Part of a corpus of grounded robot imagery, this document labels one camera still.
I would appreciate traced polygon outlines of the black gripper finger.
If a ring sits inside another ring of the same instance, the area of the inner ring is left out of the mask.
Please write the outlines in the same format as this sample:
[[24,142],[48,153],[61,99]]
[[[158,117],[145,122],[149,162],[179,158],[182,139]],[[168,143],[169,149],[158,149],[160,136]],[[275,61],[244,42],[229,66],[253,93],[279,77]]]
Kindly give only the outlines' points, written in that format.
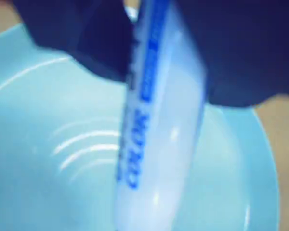
[[248,107],[289,96],[289,0],[179,0],[207,69],[207,99]]
[[14,0],[34,42],[63,51],[89,71],[124,82],[133,25],[121,0]]

